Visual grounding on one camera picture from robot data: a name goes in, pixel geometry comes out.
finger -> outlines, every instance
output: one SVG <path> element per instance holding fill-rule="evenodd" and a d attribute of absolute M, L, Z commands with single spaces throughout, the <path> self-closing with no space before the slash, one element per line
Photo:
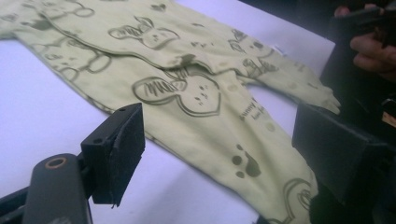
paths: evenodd
<path fill-rule="evenodd" d="M 380 73 L 379 75 L 388 81 L 396 83 L 396 69 L 390 72 Z"/>
<path fill-rule="evenodd" d="M 376 4 L 372 4 L 372 3 L 367 3 L 367 4 L 364 4 L 364 8 L 372 8 L 372 7 L 376 7 Z"/>
<path fill-rule="evenodd" d="M 353 63 L 369 72 L 385 73 L 391 70 L 395 70 L 396 66 L 391 63 L 384 63 L 377 59 L 367 57 L 363 54 L 358 54 L 353 59 Z"/>
<path fill-rule="evenodd" d="M 335 9 L 334 11 L 334 16 L 335 17 L 341 17 L 341 16 L 345 16 L 347 14 L 349 14 L 350 10 L 348 7 L 346 6 L 340 6 L 338 8 Z"/>
<path fill-rule="evenodd" d="M 374 37 L 374 33 L 355 36 L 350 41 L 350 47 L 367 57 L 396 65 L 396 48 L 394 46 L 386 46 L 383 49 L 382 43 L 375 40 Z"/>

